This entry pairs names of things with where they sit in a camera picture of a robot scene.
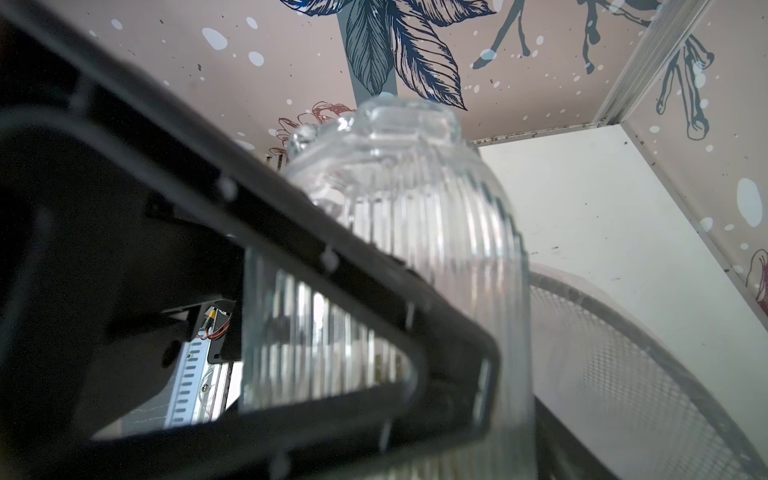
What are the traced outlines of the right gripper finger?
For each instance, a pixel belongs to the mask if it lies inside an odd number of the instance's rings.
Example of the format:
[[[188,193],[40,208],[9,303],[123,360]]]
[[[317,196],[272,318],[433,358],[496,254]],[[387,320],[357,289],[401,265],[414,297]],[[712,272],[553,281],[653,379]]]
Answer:
[[[539,398],[535,417],[539,480],[618,479]]]

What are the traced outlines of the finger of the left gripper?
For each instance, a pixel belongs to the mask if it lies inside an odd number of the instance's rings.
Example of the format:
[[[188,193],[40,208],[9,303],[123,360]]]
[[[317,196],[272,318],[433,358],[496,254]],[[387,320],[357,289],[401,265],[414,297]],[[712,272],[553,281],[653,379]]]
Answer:
[[[500,352],[166,90],[36,1],[1,5],[1,475],[297,479],[475,442]],[[205,309],[262,311],[281,270],[391,342],[405,376],[122,439]]]

